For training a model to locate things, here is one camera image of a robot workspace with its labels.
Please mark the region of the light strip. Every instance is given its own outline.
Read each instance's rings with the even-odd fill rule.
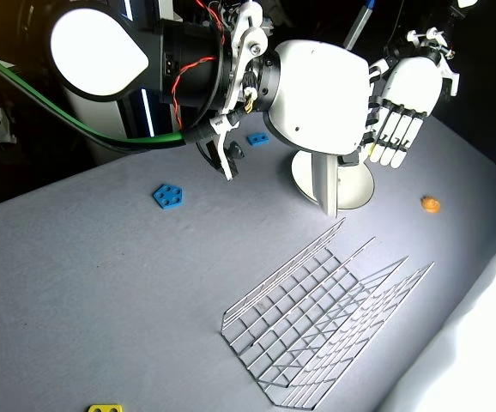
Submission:
[[[124,6],[126,8],[126,17],[128,17],[128,19],[133,21],[134,17],[131,14],[130,0],[124,0]],[[151,118],[151,111],[148,108],[147,90],[145,90],[144,88],[142,88],[142,97],[143,97],[143,106],[145,107],[145,116],[147,118],[148,132],[150,136],[154,136],[153,118]]]
[[[153,118],[151,118],[151,111],[148,109],[147,90],[144,88],[142,88],[142,97],[143,105],[145,106],[145,116],[147,116],[148,132],[150,136],[154,136]]]

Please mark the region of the screw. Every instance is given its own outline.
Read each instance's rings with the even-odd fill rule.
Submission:
[[[253,54],[254,56],[257,56],[261,52],[262,48],[260,47],[259,44],[252,45],[250,47],[250,53]]]

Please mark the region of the wire mesh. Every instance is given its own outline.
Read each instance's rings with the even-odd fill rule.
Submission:
[[[358,277],[328,249],[344,220],[223,315],[221,334],[271,402],[314,409],[432,264],[394,283],[407,257]]]

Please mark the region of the metal linkage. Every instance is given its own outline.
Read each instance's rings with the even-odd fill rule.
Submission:
[[[314,409],[432,268],[399,281],[407,257],[364,277],[328,249],[339,221],[225,312],[221,334],[271,402]]]

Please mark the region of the white robotic hand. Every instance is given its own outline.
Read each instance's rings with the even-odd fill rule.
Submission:
[[[378,109],[378,119],[367,127],[373,139],[364,145],[361,161],[368,157],[372,162],[398,168],[424,119],[435,107],[444,78],[451,80],[451,95],[457,94],[459,75],[453,73],[446,62],[454,53],[448,49],[442,33],[435,27],[425,34],[412,31],[407,34],[407,41],[413,43],[416,50],[430,53],[403,58],[390,73],[381,95],[371,97],[371,106]],[[374,82],[389,70],[385,59],[370,67],[371,93]]]

